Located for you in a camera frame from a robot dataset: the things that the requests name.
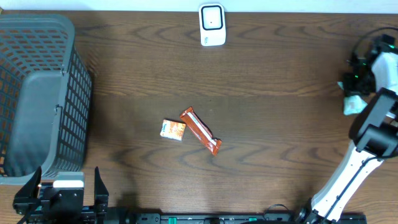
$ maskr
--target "wooden table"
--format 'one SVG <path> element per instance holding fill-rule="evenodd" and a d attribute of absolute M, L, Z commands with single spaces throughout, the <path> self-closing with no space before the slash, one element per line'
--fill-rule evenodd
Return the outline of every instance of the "wooden table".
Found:
<path fill-rule="evenodd" d="M 303 205 L 348 146 L 354 117 L 343 116 L 336 82 L 352 46 L 398 26 L 392 15 L 228 13 L 226 44 L 202 47 L 197 13 L 58 13 L 74 23 L 95 83 L 85 204 L 99 166 L 109 206 L 173 213 Z M 159 136 L 162 120 L 189 106 L 223 140 L 218 156 L 189 130 L 182 142 Z M 383 164 L 345 211 L 396 223 L 397 169 L 398 160 Z M 0 223 L 20 218 L 18 189 L 0 187 Z"/>

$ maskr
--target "white wall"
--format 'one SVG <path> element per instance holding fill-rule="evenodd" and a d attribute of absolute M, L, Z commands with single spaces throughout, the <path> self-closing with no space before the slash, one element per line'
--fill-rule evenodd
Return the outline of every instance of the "white wall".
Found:
<path fill-rule="evenodd" d="M 3 9 L 197 11 L 221 3 L 229 12 L 398 13 L 398 0 L 0 0 Z"/>

